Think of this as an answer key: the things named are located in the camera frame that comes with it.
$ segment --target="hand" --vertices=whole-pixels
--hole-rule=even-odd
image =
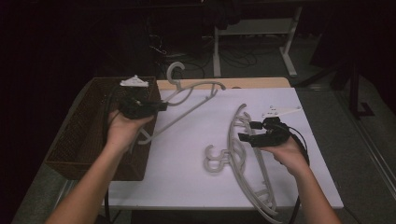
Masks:
[[[277,147],[262,147],[264,151],[274,154],[274,159],[288,168],[291,175],[301,175],[306,168],[309,169],[299,146],[292,137],[288,141]]]
[[[107,145],[114,147],[121,153],[128,150],[129,145],[134,141],[140,127],[151,121],[154,117],[143,119],[127,119],[123,114],[116,110],[110,113],[107,132]]]

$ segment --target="forearm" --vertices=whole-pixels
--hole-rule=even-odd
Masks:
[[[309,167],[296,176],[296,182],[307,223],[341,223]]]
[[[58,205],[48,223],[93,223],[122,154],[107,145],[90,170]]]

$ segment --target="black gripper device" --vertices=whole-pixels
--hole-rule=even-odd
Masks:
[[[263,122],[251,121],[249,123],[251,129],[265,129],[265,133],[249,135],[246,133],[239,133],[239,140],[242,142],[249,142],[252,147],[276,147],[280,146],[289,137],[292,137],[300,148],[306,162],[309,164],[309,157],[306,149],[297,135],[290,132],[290,128],[285,123],[280,121],[280,118],[266,118]]]
[[[168,103],[139,101],[135,98],[123,98],[119,104],[119,111],[128,119],[142,119],[156,115],[158,111],[165,111]]]

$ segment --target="black cable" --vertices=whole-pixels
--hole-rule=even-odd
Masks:
[[[232,45],[223,45],[222,48],[232,48],[232,49],[236,49],[237,51],[243,52],[243,53],[245,54],[245,56],[247,56],[247,55],[249,55],[249,54],[254,54],[254,51],[257,50],[257,49],[260,47],[260,45],[261,45],[262,43],[263,43],[263,38],[262,38],[261,40],[258,41],[258,44],[257,44],[257,45],[255,45],[253,48],[251,48],[251,49],[248,50],[247,52],[244,52],[242,49],[238,49],[237,47],[232,46]]]
[[[201,69],[201,71],[202,71],[202,78],[205,78],[205,70],[204,70],[204,68],[203,68],[202,66],[200,66],[199,64],[196,64],[196,63],[186,63],[186,64],[191,64],[191,65],[194,65],[194,66],[198,67],[197,69]],[[195,71],[195,70],[197,70],[197,69],[185,69],[185,70],[186,70],[186,71]]]
[[[295,219],[297,218],[299,210],[300,210],[300,196],[297,196],[296,204],[294,205],[293,208],[293,213],[291,214],[291,217],[289,219],[289,224],[294,223]]]
[[[174,70],[172,70],[171,78],[172,79],[183,79],[183,74],[180,71],[174,69]]]
[[[348,207],[344,206],[344,208],[346,209],[346,211],[347,211],[353,218],[355,218],[355,221],[356,221],[358,224],[361,224],[361,221],[358,219],[358,217],[357,217]]]
[[[276,46],[272,46],[271,48],[268,48],[268,50],[266,50],[265,52],[261,52],[261,53],[255,52],[255,51],[257,51],[257,49],[258,49],[261,45],[263,45],[263,42],[264,42],[264,41],[262,41],[262,42],[253,50],[252,54],[254,54],[254,55],[256,55],[256,56],[260,56],[260,55],[265,55],[265,54],[268,54],[268,53],[272,53],[272,52],[274,52],[275,50],[278,50],[279,47],[283,46],[283,42],[284,42],[284,41],[279,40],[279,39],[281,39],[281,38],[278,37],[278,38],[277,38],[278,41],[273,42],[273,43],[268,43],[268,44],[271,44],[271,45],[274,45],[274,43],[276,43]]]
[[[106,195],[105,195],[105,214],[106,214],[107,221],[111,221],[110,220],[110,206],[108,205],[108,189],[107,189]]]
[[[226,55],[223,54],[223,53],[219,53],[219,56],[221,56],[220,58],[221,58],[225,63],[227,63],[228,65],[230,65],[231,67],[235,67],[235,68],[247,68],[247,67],[250,67],[250,66],[251,66],[251,64],[249,64],[249,63],[241,63],[240,61],[234,60],[234,59],[232,59],[232,58],[226,56]]]
[[[275,127],[277,127],[277,128],[279,128],[279,129],[281,129],[281,130],[283,130],[283,131],[285,131],[285,132],[287,132],[287,133],[289,133],[289,134],[291,134],[291,135],[296,136],[296,135],[293,134],[290,130],[288,130],[287,128],[285,128],[285,127],[283,127],[283,126],[281,126],[281,125],[278,125],[278,124],[272,124],[272,125],[275,126]],[[294,141],[296,141],[296,143],[299,145],[299,147],[304,147],[304,153],[305,153],[306,156],[305,156],[305,155],[303,155],[303,156],[304,156],[304,158],[305,158],[306,163],[307,163],[308,166],[309,166],[308,148],[307,148],[307,144],[306,144],[306,142],[305,142],[305,139],[304,139],[303,135],[302,135],[299,131],[297,131],[296,129],[291,128],[291,127],[289,127],[289,126],[287,126],[287,127],[288,127],[289,129],[292,129],[292,130],[294,130],[295,132],[297,132],[297,134],[299,134],[299,135],[301,136],[301,138],[303,139],[304,146],[300,146],[299,142],[296,141],[297,139],[294,139],[294,138],[293,138]],[[299,210],[300,210],[300,204],[301,204],[301,202],[300,202],[300,196],[298,196],[298,197],[297,197],[297,200],[296,200],[296,203],[295,203],[295,205],[294,205],[294,208],[293,208],[293,213],[291,214],[291,217],[290,217],[290,220],[289,220],[289,224],[294,223],[295,219],[297,218],[298,212],[299,212]]]
[[[232,53],[230,50],[228,50],[229,53],[235,58],[235,60],[232,60],[233,62],[239,63],[241,65],[245,65],[246,67],[249,67],[251,65],[257,64],[257,57],[253,54],[245,55],[245,56],[240,56],[237,53]]]
[[[119,85],[116,85],[113,87],[113,89],[110,91],[108,96],[106,97],[105,100],[105,108],[104,108],[104,113],[103,113],[103,128],[102,128],[102,144],[103,147],[106,145],[107,142],[107,132],[108,132],[108,127],[109,124],[113,121],[113,119],[119,114],[116,114],[114,118],[111,119],[111,121],[108,121],[108,115],[110,113],[110,105],[111,102],[113,101],[114,93],[116,90],[119,88]],[[108,189],[106,191],[105,195],[105,214],[106,214],[106,219],[107,221],[110,221],[110,207],[108,205]]]
[[[209,64],[210,60],[212,59],[211,55],[212,55],[212,52],[208,53],[205,63],[203,65],[200,65],[200,67],[204,68]]]
[[[229,45],[223,46],[222,49],[227,49],[228,51],[230,51],[230,49],[234,50],[233,56],[236,59],[241,59],[241,58],[247,57],[248,55],[253,55],[253,52],[255,50],[254,48],[252,48],[248,52],[244,52],[242,49],[239,49],[235,46],[229,46]]]
[[[113,220],[111,220],[111,223],[114,223],[117,220],[121,212],[122,210],[119,210],[119,212],[114,216]]]
[[[166,79],[166,73],[165,73],[165,71],[163,70],[163,68],[162,68],[162,65],[160,64],[160,63],[158,63],[158,62],[155,62],[155,64],[158,66],[158,68],[160,69],[160,75],[161,74],[163,74],[163,77]]]

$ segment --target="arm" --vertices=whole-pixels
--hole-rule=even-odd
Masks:
[[[127,119],[121,113],[110,114],[107,143],[76,187],[50,215],[47,223],[93,223],[96,220],[108,185],[116,173],[122,155],[138,134],[139,128],[152,120]]]
[[[263,147],[262,150],[273,153],[274,158],[285,165],[289,173],[295,177],[307,223],[341,223],[297,143],[291,137],[281,146]]]

